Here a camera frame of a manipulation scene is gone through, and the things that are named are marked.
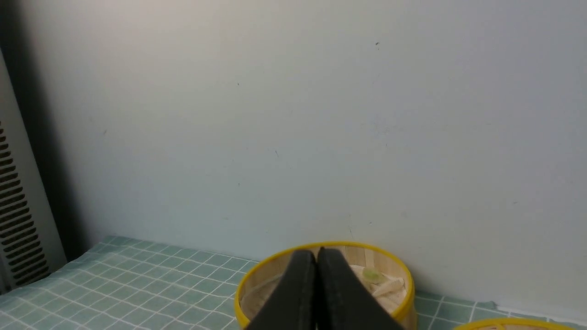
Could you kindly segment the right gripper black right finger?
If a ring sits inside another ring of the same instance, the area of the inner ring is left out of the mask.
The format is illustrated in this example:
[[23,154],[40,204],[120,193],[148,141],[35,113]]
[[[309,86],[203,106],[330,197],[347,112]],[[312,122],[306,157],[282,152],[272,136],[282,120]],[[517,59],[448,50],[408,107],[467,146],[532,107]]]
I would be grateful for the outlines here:
[[402,330],[367,292],[337,249],[317,254],[316,328],[318,330]]

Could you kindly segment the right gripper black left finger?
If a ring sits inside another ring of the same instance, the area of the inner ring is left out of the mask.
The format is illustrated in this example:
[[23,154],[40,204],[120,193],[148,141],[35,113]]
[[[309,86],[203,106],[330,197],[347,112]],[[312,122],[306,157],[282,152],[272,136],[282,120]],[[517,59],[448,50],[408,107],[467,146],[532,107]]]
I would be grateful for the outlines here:
[[306,249],[292,253],[279,283],[247,325],[248,330],[314,330],[316,258]]

